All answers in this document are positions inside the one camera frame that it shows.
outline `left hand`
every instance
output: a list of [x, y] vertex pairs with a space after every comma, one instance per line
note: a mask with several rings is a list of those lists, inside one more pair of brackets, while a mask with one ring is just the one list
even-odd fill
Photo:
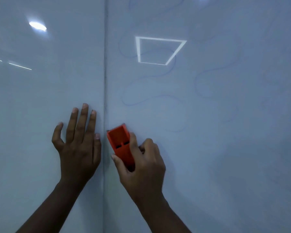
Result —
[[83, 104], [78, 120], [78, 109], [74, 108], [68, 123], [66, 143], [60, 138], [63, 123], [53, 133], [52, 143], [60, 157], [60, 182], [76, 188], [83, 188], [94, 175], [101, 161], [100, 134], [95, 134], [96, 111], [92, 110], [87, 129], [88, 104]]

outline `orange whiteboard eraser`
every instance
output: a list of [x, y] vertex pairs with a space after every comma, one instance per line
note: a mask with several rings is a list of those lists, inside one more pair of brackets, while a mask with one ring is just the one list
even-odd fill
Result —
[[129, 171], [134, 171], [135, 161], [129, 148], [130, 135], [125, 123], [107, 131], [107, 137], [114, 150], [114, 153], [119, 157]]

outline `hand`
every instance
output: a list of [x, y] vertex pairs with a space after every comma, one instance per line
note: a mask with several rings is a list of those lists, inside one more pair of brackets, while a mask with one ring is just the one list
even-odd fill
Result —
[[134, 133], [130, 133], [129, 143], [135, 160], [134, 172], [129, 172], [119, 157], [112, 156], [121, 183], [140, 210], [161, 204], [164, 202], [162, 186], [166, 167], [157, 144], [151, 139], [146, 139], [138, 147]]
[[63, 123], [53, 133], [52, 143], [60, 157], [60, 183], [83, 188], [95, 173], [101, 160], [100, 135], [95, 134], [96, 111], [92, 110], [85, 131], [88, 104], [83, 104], [78, 120], [78, 109], [74, 108], [68, 123], [66, 143], [60, 138]]

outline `forearm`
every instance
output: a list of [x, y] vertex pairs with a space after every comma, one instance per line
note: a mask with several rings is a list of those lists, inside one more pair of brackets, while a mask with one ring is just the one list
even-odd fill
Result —
[[59, 232], [81, 191], [82, 187], [59, 182], [16, 233]]
[[191, 233], [165, 199], [139, 207], [152, 233]]

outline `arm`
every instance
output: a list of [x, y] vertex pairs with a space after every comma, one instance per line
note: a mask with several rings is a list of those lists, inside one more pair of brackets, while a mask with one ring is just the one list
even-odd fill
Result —
[[60, 157], [61, 179], [50, 196], [16, 233], [57, 233], [85, 184], [95, 173], [101, 160], [101, 142], [95, 135], [96, 111], [92, 111], [85, 131], [88, 105], [83, 104], [78, 119], [74, 108], [67, 126], [66, 143], [60, 138], [63, 123], [59, 123], [52, 142]]
[[120, 181], [140, 210], [153, 233], [191, 233], [169, 207], [162, 193], [166, 167], [157, 144], [146, 139], [138, 147], [134, 133], [130, 133], [130, 150], [135, 171], [129, 172], [123, 161], [113, 155]]

